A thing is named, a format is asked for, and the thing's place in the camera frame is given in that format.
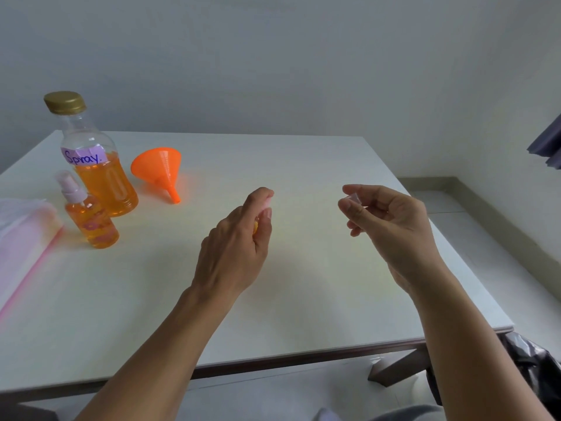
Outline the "orange plastic funnel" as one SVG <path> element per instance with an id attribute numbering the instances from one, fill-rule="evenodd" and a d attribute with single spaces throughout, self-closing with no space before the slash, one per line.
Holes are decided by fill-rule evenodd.
<path id="1" fill-rule="evenodd" d="M 181 197 L 176 189 L 182 155 L 174 148 L 160 147 L 144 151 L 131 163 L 130 171 L 138 179 L 165 191 L 173 204 Z"/>

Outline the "person's grey trousers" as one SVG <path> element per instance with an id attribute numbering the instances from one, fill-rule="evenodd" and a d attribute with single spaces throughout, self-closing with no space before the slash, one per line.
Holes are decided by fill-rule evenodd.
<path id="1" fill-rule="evenodd" d="M 330 409 L 320 409 L 312 421 L 344 421 Z M 367 421 L 446 421 L 444 410 L 435 405 L 413 405 L 383 413 Z"/>

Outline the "large clear bottle orange liquid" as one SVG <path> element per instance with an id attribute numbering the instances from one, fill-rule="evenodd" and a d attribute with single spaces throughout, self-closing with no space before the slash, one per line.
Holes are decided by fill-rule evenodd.
<path id="1" fill-rule="evenodd" d="M 88 113 L 56 115 L 60 121 L 63 140 L 60 147 L 79 149 L 102 145 L 108 162 L 91 166 L 73 166 L 89 193 L 93 194 L 111 217 L 119 217 L 138 205 L 136 190 L 122 167 L 114 141 L 98 130 Z"/>

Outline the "person's right hand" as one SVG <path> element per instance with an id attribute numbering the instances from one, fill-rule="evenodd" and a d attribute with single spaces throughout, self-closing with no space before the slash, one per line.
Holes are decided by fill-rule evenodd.
<path id="1" fill-rule="evenodd" d="M 368 238 L 403 290 L 411 296 L 420 296 L 443 289 L 449 272 L 439 254 L 425 205 L 421 201 L 382 185 L 345 184 L 342 191 L 345 198 L 356 193 L 362 205 L 366 205 L 363 203 L 365 198 L 378 201 L 381 241 Z"/>

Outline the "grey table leg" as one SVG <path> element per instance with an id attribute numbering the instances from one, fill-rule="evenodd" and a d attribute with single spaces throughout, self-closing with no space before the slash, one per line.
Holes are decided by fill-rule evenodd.
<path id="1" fill-rule="evenodd" d="M 429 351 L 426 344 L 423 344 L 409 352 L 401 351 L 383 356 L 371 367 L 368 381 L 391 387 L 430 367 Z"/>

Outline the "person's left hand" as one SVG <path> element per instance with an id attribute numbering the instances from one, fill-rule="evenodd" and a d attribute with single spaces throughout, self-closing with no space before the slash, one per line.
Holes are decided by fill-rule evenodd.
<path id="1" fill-rule="evenodd" d="M 190 292 L 200 299 L 235 301 L 254 283 L 266 259 L 256 255 L 252 232 L 268 196 L 273 197 L 274 191 L 256 189 L 209 232 L 201 243 Z"/>

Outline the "person's left forearm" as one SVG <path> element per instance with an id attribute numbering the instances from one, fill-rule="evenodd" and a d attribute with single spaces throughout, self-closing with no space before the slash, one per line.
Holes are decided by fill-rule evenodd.
<path id="1" fill-rule="evenodd" d="M 189 287 L 75 421 L 174 421 L 202 352 L 242 291 Z"/>

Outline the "purple paper label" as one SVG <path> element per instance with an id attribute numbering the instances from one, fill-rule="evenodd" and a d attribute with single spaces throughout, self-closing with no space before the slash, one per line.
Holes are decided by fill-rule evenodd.
<path id="1" fill-rule="evenodd" d="M 60 151 L 65 161 L 76 167 L 98 165 L 108 162 L 108 155 L 102 145 L 99 144 L 79 149 L 61 147 Z"/>

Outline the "mini spray bottle orange liquid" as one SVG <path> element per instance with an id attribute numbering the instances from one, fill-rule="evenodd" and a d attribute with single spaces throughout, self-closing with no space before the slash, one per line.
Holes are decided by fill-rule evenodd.
<path id="1" fill-rule="evenodd" d="M 263 212 L 266 211 L 267 209 L 269 209 L 270 206 L 271 206 L 271 199 L 272 199 L 272 196 L 268 196 L 265 199 L 265 201 L 263 202 L 263 204 L 262 204 L 262 206 L 261 206 L 261 208 L 260 208 L 260 210 L 259 210 L 259 212 L 258 212 L 258 214 L 257 214 L 257 216 L 254 220 L 254 229 L 253 229 L 252 234 L 256 234 L 258 226 L 259 226 L 259 221 L 260 221 L 261 216 L 263 215 Z"/>

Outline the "dark grey curtain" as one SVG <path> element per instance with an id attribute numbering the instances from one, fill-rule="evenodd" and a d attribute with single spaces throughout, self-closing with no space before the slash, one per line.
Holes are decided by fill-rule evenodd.
<path id="1" fill-rule="evenodd" d="M 546 158 L 546 165 L 561 170 L 561 113 L 527 148 L 529 154 Z"/>

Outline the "person's right forearm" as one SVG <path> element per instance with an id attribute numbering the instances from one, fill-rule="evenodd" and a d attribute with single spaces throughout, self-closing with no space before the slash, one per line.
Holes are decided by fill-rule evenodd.
<path id="1" fill-rule="evenodd" d="M 400 275 L 423 326 L 448 421 L 554 421 L 445 265 Z"/>

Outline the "stack of pink-edged plastic bags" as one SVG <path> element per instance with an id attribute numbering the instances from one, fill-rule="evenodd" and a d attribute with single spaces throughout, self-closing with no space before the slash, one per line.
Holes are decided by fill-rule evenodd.
<path id="1" fill-rule="evenodd" d="M 46 200 L 0 198 L 0 313 L 62 228 Z"/>

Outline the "gold bottle cap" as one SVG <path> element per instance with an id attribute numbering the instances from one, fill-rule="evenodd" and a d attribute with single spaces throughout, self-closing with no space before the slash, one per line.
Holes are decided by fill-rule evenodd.
<path id="1" fill-rule="evenodd" d="M 55 115 L 76 115 L 87 110 L 83 97 L 74 91 L 54 91 L 44 95 L 48 110 Z"/>

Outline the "pink-top spray bottle orange liquid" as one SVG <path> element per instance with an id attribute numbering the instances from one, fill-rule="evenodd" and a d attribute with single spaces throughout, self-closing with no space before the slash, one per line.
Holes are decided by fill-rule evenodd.
<path id="1" fill-rule="evenodd" d="M 96 249 L 114 245 L 120 234 L 98 199 L 89 194 L 67 170 L 58 172 L 55 179 L 66 200 L 66 213 L 88 243 Z"/>

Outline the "black plastic bag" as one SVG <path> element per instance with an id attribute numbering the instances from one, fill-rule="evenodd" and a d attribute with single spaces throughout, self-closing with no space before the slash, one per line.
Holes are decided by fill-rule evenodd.
<path id="1" fill-rule="evenodd" d="M 448 421 L 561 421 L 561 364 L 520 335 L 456 328 L 427 348 Z"/>

